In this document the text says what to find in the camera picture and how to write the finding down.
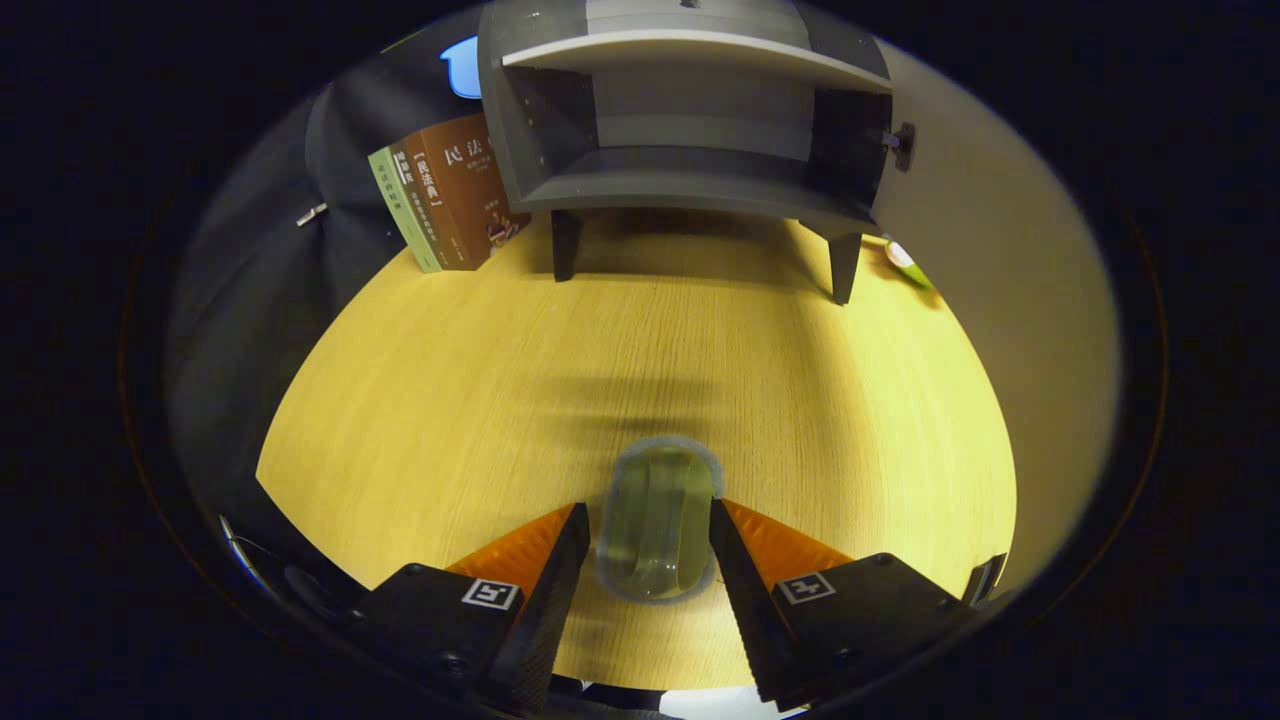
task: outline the wood grain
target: wood grain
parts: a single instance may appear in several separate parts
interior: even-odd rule
[[[826,242],[794,222],[598,211],[554,283],[545,215],[474,273],[392,260],[307,357],[259,480],[375,587],[586,501],[664,433],[726,496],[854,557],[890,551],[952,594],[1007,552],[1014,464],[991,384],[934,292],[864,249],[831,302]],[[556,671],[650,689],[754,684],[723,584],[669,606],[582,570]]]

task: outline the black fabric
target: black fabric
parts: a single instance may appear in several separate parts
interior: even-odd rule
[[[637,691],[603,683],[591,683],[582,691],[582,700],[617,707],[620,710],[658,710],[663,691]]]
[[[307,354],[404,247],[369,154],[480,111],[453,94],[439,59],[475,35],[479,17],[443,18],[291,110],[214,196],[177,274],[165,387],[182,469],[242,534],[312,566],[323,556],[257,483],[257,457]],[[328,211],[298,227],[320,202]]]

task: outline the book spine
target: book spine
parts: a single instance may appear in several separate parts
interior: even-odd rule
[[[426,237],[428,245],[431,247],[431,254],[435,256],[440,269],[456,269],[454,265],[457,263],[448,254],[448,236],[442,232],[440,223],[430,210],[433,201],[431,191],[434,187],[430,169],[424,163],[425,150],[421,141],[416,135],[411,135],[393,145],[393,147],[397,147],[402,152],[398,160],[403,167],[404,177],[410,181],[404,191],[410,196],[413,214],[422,228],[422,234]]]
[[[433,149],[428,145],[422,132],[416,132],[404,138],[404,142],[413,149],[412,163],[417,168],[424,193],[424,208],[433,225],[435,225],[435,251],[440,259],[440,265],[449,270],[470,270],[470,259],[462,250],[462,238],[458,237],[458,225],[453,222],[453,213],[444,199],[443,177],[438,170],[442,158],[433,156],[433,152],[443,152],[443,149]]]
[[[436,260],[430,245],[428,245],[426,236],[422,233],[417,218],[413,217],[415,211],[411,209],[412,201],[404,192],[406,183],[402,170],[393,156],[394,147],[394,145],[383,147],[370,155],[369,167],[374,172],[374,179],[378,182],[379,191],[383,193],[383,201],[387,202],[387,209],[390,210],[392,219],[396,222],[396,227],[399,228],[401,236],[408,245],[419,266],[422,268],[424,273],[438,273],[442,269],[440,263]]]

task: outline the brown book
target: brown book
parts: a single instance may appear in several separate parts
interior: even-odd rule
[[[474,270],[529,224],[513,214],[502,187],[484,114],[419,131],[457,232],[461,269]]]
[[[375,179],[394,165],[404,202],[388,208],[424,269],[475,270],[529,224],[507,205],[484,113],[424,128],[369,160]]]
[[[457,228],[449,209],[444,205],[439,186],[431,173],[431,163],[428,156],[428,147],[422,143],[422,137],[413,133],[397,142],[404,147],[408,164],[413,172],[413,210],[417,213],[420,223],[435,259],[444,270],[458,270],[465,268],[465,263],[457,254]]]

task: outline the cabinet leg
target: cabinet leg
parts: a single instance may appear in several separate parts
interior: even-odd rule
[[[573,277],[573,260],[577,258],[577,236],[582,231],[582,220],[564,210],[552,210],[552,266],[556,282]]]
[[[863,242],[859,233],[827,238],[831,252],[831,297],[837,305],[846,305],[854,288],[858,270],[858,252]]]

